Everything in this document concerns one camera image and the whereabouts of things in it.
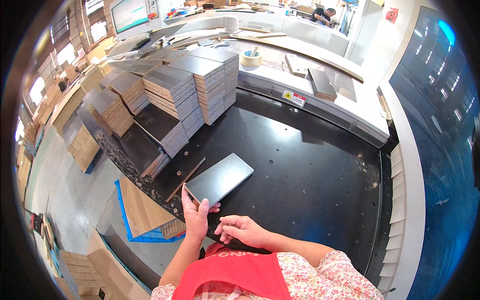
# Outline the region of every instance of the red apron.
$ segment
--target red apron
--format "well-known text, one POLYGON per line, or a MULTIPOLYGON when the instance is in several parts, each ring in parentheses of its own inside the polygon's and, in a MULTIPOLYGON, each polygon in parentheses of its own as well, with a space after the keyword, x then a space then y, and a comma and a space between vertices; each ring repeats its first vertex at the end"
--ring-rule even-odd
POLYGON ((204 259, 190 264, 172 299, 193 299, 198 287, 210 281, 228 282, 268 299, 291 299, 276 253, 220 252, 224 248, 214 243, 204 259))

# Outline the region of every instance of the black shirt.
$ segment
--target black shirt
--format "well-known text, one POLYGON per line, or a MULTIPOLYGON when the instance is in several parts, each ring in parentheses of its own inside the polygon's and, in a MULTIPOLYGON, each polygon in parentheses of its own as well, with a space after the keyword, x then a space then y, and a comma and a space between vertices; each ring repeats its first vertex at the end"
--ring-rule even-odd
POLYGON ((330 17, 327 16, 327 15, 325 15, 324 10, 323 10, 322 8, 320 8, 320 7, 316 8, 316 9, 313 11, 312 16, 310 17, 310 21, 312 21, 312 22, 317 22, 317 21, 319 21, 319 20, 317 20, 317 19, 315 18, 315 15, 316 15, 316 14, 319 15, 319 16, 321 16, 321 17, 323 17, 323 18, 326 19, 327 21, 330 21, 330 17))

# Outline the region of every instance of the right hand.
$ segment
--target right hand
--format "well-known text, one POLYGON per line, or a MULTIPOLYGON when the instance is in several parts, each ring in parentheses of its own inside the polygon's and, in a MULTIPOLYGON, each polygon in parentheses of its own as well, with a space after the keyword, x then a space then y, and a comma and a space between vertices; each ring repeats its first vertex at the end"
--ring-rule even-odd
POLYGON ((263 248, 271 235, 270 231, 263 229, 248 216, 223 216, 220 221, 214 233, 221 234, 220 241, 224 244, 237 238, 248 246, 263 248))

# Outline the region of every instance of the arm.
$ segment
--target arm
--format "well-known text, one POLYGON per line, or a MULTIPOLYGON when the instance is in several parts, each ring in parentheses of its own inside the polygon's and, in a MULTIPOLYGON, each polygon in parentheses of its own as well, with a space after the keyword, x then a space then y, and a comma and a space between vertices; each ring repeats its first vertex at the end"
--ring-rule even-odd
POLYGON ((200 205, 196 205, 190 199, 185 183, 181 191, 181 202, 183 205, 183 216, 187 225, 187 233, 185 239, 181 243, 177 253, 172 261, 168 264, 163 273, 159 286, 172 284, 178 286, 180 278, 185 269, 193 262, 198 260, 200 255, 200 246, 207 234, 207 214, 218 213, 220 211, 220 203, 215 204, 208 209, 208 200, 203 199, 200 205))
POLYGON ((270 252, 293 252, 303 256, 313 267, 333 248, 309 241, 294 240, 263 229, 248 216, 223 216, 215 234, 221 234, 220 240, 228 244, 233 238, 246 245, 264 248, 270 252))
POLYGON ((164 286, 170 283, 177 287, 183 271, 185 271, 191 263, 198 260, 201 244, 202 240, 185 237, 172 261, 168 264, 158 285, 164 286))
POLYGON ((320 260, 335 249, 304 240, 295 240, 278 233, 268 232, 264 249, 270 252, 293 252, 303 256, 313 267, 318 267, 320 260))
POLYGON ((330 21, 327 20, 327 19, 325 19, 325 18, 322 17, 321 15, 315 14, 314 17, 315 17, 315 19, 317 19, 318 21, 325 22, 325 24, 326 24, 327 26, 330 26, 330 21))

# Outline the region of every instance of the computer monitor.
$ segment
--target computer monitor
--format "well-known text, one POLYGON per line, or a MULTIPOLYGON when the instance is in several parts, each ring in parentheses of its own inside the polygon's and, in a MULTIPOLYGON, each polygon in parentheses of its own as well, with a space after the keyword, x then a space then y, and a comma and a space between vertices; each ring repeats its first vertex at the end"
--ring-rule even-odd
POLYGON ((112 8, 113 25, 117 34, 148 23, 145 0, 123 0, 112 8))

